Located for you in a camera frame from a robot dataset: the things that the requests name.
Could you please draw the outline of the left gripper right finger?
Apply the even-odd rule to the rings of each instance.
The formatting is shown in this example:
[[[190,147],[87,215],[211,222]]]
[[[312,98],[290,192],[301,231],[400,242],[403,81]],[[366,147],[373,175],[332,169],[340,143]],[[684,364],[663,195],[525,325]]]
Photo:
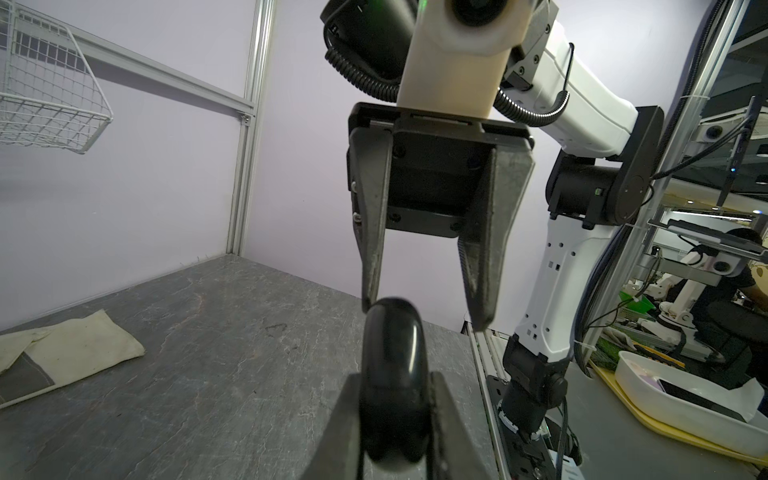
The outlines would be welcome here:
[[[444,376],[429,374],[430,439],[427,478],[490,479],[461,420]]]

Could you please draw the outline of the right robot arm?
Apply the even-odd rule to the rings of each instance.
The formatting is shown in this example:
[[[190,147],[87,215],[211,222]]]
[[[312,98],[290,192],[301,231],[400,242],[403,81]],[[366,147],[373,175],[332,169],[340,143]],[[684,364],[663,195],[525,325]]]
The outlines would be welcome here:
[[[545,1],[331,1],[327,61],[370,96],[353,108],[347,166],[376,303],[387,230],[454,238],[476,330],[493,321],[504,251],[533,166],[529,131],[561,150],[548,178],[545,258],[503,357],[501,402],[524,438],[561,405],[565,372],[618,235],[657,167],[663,111],[609,93],[546,19]]]

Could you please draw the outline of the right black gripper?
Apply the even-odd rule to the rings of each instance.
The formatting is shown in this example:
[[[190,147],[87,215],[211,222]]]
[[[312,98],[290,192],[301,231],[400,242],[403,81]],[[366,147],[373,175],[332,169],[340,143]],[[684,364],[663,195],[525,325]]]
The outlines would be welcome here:
[[[534,168],[528,128],[360,102],[348,132],[362,310],[377,300],[386,228],[459,236],[472,328],[486,330],[496,315],[508,237]]]

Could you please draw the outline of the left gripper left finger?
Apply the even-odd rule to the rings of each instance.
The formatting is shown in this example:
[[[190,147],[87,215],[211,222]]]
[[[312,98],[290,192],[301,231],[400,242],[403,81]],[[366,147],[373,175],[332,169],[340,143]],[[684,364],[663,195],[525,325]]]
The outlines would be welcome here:
[[[347,376],[302,480],[363,478],[359,373]]]

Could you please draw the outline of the black earbud charging case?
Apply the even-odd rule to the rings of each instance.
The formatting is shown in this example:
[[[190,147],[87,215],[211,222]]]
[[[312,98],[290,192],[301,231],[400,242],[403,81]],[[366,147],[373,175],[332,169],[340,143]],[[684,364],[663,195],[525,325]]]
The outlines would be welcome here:
[[[429,368],[423,324],[405,299],[367,312],[360,387],[362,445],[380,468],[398,472],[425,455],[430,435]]]

